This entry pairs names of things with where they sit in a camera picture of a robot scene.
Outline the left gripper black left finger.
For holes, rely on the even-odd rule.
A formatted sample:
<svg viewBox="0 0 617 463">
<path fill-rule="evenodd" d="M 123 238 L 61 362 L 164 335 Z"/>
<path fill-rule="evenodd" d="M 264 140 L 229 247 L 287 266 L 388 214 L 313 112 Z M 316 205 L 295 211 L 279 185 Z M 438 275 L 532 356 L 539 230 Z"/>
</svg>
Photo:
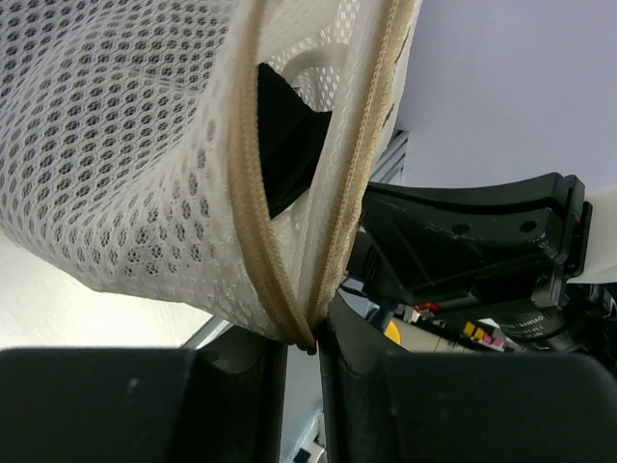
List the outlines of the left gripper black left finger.
<svg viewBox="0 0 617 463">
<path fill-rule="evenodd" d="M 287 348 L 233 327 L 195 348 L 1 354 L 5 462 L 274 462 Z"/>
</svg>

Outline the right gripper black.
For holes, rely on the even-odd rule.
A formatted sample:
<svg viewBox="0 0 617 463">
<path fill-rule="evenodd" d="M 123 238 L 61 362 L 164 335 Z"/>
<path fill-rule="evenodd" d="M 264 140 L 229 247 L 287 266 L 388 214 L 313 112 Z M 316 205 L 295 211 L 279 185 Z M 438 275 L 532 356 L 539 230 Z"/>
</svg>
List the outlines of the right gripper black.
<svg viewBox="0 0 617 463">
<path fill-rule="evenodd" d="M 481 339 L 490 319 L 518 347 L 612 355 L 616 287 L 581 281 L 593 208 L 550 173 L 476 188 L 370 183 L 347 274 L 391 311 Z"/>
</svg>

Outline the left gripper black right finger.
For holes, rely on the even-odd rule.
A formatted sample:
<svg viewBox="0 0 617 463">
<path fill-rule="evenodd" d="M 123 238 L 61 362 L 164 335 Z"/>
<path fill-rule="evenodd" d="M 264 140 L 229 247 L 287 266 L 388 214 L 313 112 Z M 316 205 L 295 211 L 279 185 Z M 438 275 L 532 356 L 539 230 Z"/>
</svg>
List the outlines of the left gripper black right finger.
<svg viewBox="0 0 617 463">
<path fill-rule="evenodd" d="M 589 357 L 412 353 L 341 298 L 318 345 L 332 462 L 616 458 L 616 381 Z"/>
</svg>

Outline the black bra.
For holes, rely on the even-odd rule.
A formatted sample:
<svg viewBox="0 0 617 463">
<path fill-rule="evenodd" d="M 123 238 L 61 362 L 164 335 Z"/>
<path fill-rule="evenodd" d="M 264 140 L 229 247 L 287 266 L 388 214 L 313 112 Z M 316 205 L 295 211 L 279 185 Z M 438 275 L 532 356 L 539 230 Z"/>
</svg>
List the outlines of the black bra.
<svg viewBox="0 0 617 463">
<path fill-rule="evenodd" d="M 312 182 L 331 122 L 270 66 L 257 68 L 257 130 L 269 216 L 290 207 Z"/>
</svg>

